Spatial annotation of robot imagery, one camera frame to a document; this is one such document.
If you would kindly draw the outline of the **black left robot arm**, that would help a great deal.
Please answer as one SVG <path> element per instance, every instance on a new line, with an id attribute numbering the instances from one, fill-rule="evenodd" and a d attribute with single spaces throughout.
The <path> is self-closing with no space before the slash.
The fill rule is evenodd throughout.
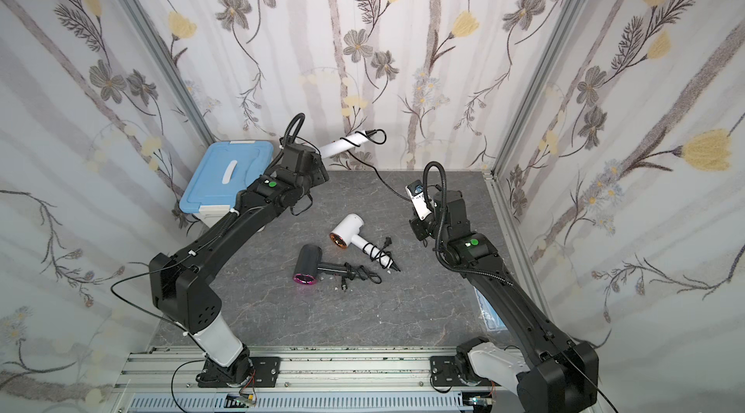
<path id="1" fill-rule="evenodd" d="M 205 354 L 196 376 L 200 388 L 243 387 L 255 372 L 250 350 L 226 323 L 222 300 L 211 283 L 260 229 L 328 180 L 317 152 L 286 152 L 277 165 L 238 193 L 236 205 L 205 236 L 149 262 L 146 275 L 153 306 Z"/>

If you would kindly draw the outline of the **white hair dryer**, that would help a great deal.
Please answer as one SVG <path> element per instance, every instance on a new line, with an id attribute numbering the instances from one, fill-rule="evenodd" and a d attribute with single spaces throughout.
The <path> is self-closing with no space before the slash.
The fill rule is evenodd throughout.
<path id="1" fill-rule="evenodd" d="M 371 262 L 377 263 L 382 269 L 386 269 L 386 271 L 391 271 L 391 269 L 393 271 L 400 271 L 401 269 L 387 250 L 377 247 L 372 242 L 360 236 L 363 226 L 364 220 L 359 215 L 350 213 L 333 228 L 329 234 L 329 238 L 339 248 L 347 249 L 350 246 L 358 248 Z"/>
<path id="2" fill-rule="evenodd" d="M 350 149 L 358 148 L 362 144 L 371 141 L 377 132 L 378 130 L 357 131 L 352 135 L 341 137 L 337 141 L 333 141 L 320 147 L 320 157 L 322 159 L 328 159 L 345 151 L 349 151 Z"/>

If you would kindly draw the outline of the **dark grey pink hair dryer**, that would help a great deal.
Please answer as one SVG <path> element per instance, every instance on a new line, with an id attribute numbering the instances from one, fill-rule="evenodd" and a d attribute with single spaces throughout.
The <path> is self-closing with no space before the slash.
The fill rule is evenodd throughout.
<path id="1" fill-rule="evenodd" d="M 322 261 L 322 250 L 314 244 L 304 245 L 293 271 L 293 280 L 301 285 L 314 285 L 320 274 L 349 277 L 345 265 L 328 264 Z"/>

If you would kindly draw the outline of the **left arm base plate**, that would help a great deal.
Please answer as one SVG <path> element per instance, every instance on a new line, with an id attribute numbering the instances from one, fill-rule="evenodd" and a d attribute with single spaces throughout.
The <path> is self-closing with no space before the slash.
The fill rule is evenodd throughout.
<path id="1" fill-rule="evenodd" d="M 207 359 L 196 381 L 200 388 L 275 388 L 280 369 L 279 357 L 239 357 L 228 368 Z"/>

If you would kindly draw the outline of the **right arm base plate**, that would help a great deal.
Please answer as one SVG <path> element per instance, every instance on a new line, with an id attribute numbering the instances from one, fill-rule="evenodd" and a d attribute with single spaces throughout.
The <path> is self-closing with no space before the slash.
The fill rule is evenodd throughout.
<path id="1" fill-rule="evenodd" d="M 429 363 L 431 385 L 439 390 L 502 388 L 502 385 L 477 375 L 468 359 L 462 355 L 432 356 Z"/>

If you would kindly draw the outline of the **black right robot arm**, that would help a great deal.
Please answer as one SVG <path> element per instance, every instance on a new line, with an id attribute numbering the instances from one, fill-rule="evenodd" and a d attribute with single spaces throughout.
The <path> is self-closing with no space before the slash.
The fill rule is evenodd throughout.
<path id="1" fill-rule="evenodd" d="M 460 345 L 456 370 L 466 383 L 487 379 L 517 395 L 526 412 L 582 412 L 598 401 L 599 356 L 575 342 L 534 303 L 483 234 L 438 226 L 434 215 L 409 220 L 418 239 L 432 238 L 438 261 L 463 276 L 496 310 L 517 341 L 519 357 L 485 338 Z"/>

